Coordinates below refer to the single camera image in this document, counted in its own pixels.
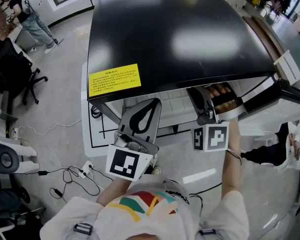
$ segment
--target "black buckle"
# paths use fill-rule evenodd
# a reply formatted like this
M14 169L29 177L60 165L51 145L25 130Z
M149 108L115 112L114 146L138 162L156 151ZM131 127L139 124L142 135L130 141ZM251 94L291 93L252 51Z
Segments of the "black buckle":
M94 227L88 223L77 223L73 231L90 236L93 229Z

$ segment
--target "black office chair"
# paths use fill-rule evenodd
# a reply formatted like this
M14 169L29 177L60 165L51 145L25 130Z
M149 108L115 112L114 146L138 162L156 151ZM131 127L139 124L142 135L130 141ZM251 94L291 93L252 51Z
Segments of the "black office chair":
M26 98L30 91L34 102L39 103L37 100L34 85L42 80L48 81L46 76L37 79L37 73L40 69L31 71L32 62L30 62L22 52L17 53L10 38L4 41L0 40L0 90L8 91L10 98L17 97L25 88L22 98L22 103L27 104Z

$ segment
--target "black t-shirt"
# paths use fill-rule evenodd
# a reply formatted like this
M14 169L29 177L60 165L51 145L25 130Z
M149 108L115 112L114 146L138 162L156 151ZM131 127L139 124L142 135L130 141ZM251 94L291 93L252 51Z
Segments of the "black t-shirt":
M9 1L9 6L10 6L11 9L12 9L15 5L19 5L20 8L21 8L21 10L23 9L23 8L22 8L22 0L10 0L10 1ZM29 17L29 14L27 14L27 13L25 13L25 12L22 11L22 12L19 14L19 16L18 16L17 18L18 18L19 22L22 23L22 22L24 22L28 17Z

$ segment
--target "white marker cube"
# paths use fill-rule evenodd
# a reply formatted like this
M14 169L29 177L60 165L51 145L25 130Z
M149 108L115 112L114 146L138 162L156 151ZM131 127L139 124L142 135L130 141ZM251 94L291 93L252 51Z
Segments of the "white marker cube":
M129 181L137 181L154 156L109 145L105 172Z
M229 122L205 124L191 130L193 148L198 151L224 151L228 148Z

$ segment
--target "yellow warning label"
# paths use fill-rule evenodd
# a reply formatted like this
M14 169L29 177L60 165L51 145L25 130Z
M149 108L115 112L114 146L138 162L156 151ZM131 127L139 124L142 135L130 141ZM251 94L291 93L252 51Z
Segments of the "yellow warning label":
M89 97L141 86L138 65L116 67L89 75Z

